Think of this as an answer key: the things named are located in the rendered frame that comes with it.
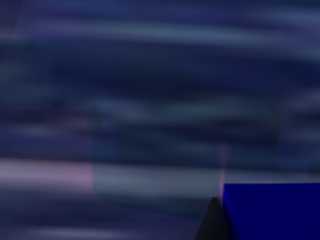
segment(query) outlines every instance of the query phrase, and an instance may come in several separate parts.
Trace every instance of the blue surface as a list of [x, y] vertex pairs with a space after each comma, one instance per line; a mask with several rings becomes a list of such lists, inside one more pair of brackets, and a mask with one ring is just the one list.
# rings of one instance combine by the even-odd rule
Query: blue surface
[[319, 240], [320, 184], [226, 184], [231, 240]]

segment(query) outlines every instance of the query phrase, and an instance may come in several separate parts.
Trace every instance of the dark triangular object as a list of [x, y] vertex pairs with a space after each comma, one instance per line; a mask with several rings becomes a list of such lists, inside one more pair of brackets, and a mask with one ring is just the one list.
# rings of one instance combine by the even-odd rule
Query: dark triangular object
[[211, 199], [195, 240], [227, 240], [228, 230], [224, 211], [217, 197]]

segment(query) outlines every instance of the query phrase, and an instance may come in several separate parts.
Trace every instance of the pink vertical line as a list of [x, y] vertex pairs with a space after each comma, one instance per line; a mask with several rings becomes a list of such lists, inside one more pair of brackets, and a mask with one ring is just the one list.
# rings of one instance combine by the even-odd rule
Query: pink vertical line
[[218, 159], [220, 163], [220, 170], [219, 170], [219, 193], [218, 198], [220, 200], [220, 203], [223, 203], [223, 196], [224, 196], [224, 185], [225, 185], [225, 177], [226, 177], [226, 167], [227, 167], [227, 144], [226, 143], [220, 143], [218, 145]]

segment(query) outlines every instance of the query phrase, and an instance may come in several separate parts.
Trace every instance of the blurred background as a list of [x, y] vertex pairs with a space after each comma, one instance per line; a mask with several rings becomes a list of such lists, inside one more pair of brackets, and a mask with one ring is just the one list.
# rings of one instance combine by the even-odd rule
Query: blurred background
[[0, 0], [0, 238], [192, 240], [223, 182], [319, 181], [317, 4]]

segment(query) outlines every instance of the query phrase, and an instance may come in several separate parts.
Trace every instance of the blue box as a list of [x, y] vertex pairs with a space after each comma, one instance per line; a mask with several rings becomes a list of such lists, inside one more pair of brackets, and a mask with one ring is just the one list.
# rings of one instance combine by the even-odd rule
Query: blue box
[[230, 240], [320, 240], [320, 184], [226, 184]]

